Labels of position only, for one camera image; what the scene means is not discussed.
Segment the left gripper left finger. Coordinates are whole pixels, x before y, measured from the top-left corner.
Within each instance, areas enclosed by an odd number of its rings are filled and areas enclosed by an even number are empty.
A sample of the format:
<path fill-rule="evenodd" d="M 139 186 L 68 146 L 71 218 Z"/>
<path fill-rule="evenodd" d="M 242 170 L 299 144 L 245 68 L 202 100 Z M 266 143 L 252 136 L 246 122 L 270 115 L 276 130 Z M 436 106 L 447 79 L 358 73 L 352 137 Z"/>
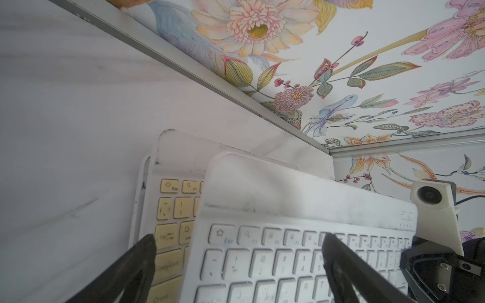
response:
<path fill-rule="evenodd" d="M 68 302 L 146 302 L 157 247 L 148 234 Z"/>

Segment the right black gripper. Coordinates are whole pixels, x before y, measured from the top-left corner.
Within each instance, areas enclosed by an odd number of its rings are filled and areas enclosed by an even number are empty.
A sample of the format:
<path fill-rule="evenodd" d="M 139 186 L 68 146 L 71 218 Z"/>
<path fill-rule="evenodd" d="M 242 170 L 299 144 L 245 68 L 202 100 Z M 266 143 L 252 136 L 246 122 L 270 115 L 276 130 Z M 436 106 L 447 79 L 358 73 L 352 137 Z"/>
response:
<path fill-rule="evenodd" d="M 417 238 L 401 256 L 407 295 L 416 302 L 484 302 L 484 238 L 464 243 L 464 255 Z"/>

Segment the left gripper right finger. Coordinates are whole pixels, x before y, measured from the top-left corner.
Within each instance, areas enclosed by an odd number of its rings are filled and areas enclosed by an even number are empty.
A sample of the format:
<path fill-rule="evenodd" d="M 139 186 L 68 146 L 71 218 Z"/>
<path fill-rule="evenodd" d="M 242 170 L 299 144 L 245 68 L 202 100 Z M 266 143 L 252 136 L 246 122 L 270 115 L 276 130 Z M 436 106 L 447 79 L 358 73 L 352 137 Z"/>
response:
<path fill-rule="evenodd" d="M 324 268 L 336 302 L 412 302 L 334 234 L 323 240 Z"/>

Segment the white keyboard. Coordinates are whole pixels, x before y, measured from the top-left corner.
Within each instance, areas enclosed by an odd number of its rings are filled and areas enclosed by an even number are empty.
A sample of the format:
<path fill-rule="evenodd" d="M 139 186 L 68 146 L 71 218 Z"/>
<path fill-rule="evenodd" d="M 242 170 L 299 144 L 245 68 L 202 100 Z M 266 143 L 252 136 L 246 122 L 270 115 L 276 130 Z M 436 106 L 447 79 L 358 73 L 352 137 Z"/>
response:
<path fill-rule="evenodd" d="M 400 291 L 418 211 L 382 196 L 225 152 L 207 167 L 179 302 L 334 302 L 329 234 Z"/>

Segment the yellow keyboard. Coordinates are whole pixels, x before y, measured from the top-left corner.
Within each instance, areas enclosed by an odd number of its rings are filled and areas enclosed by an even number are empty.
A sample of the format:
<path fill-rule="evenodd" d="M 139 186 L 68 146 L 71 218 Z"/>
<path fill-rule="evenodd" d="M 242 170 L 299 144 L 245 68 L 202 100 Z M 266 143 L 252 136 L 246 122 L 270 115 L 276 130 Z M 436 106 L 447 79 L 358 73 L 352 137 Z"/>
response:
<path fill-rule="evenodd" d="M 237 190 L 255 176 L 226 172 L 233 182 L 223 204 L 202 204 L 205 174 L 230 146 L 164 131 L 150 154 L 139 239 L 155 238 L 149 302 L 312 302 L 313 250 L 296 225 L 275 222 L 255 207 L 237 211 Z"/>

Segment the pink keyboard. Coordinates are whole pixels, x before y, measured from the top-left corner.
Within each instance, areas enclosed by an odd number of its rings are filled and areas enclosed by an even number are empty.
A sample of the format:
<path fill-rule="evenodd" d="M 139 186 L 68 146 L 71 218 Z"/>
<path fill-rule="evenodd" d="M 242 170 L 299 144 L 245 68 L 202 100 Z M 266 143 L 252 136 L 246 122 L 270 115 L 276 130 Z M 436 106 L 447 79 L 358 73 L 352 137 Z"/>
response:
<path fill-rule="evenodd" d="M 146 155 L 141 161 L 140 170 L 138 173 L 138 180 L 136 183 L 136 192 L 131 218 L 128 249 L 132 248 L 139 241 L 141 216 L 143 213 L 143 204 L 145 200 L 146 183 L 149 175 L 149 164 L 150 155 Z"/>

